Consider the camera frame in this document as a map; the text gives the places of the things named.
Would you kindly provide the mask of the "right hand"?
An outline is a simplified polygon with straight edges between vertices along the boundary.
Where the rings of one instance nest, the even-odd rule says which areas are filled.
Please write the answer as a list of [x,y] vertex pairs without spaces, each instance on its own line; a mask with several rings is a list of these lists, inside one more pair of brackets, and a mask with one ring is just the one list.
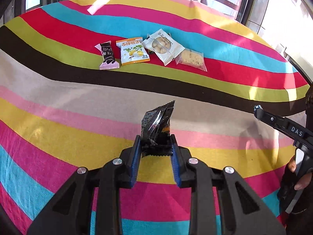
[[[296,167],[297,167],[297,165],[296,165],[295,156],[293,156],[290,159],[289,163],[288,163],[288,169],[291,172],[295,172],[296,171]],[[312,179],[312,173],[311,172],[305,174],[296,183],[296,185],[294,186],[294,189],[295,190],[305,189],[310,184],[311,179]]]

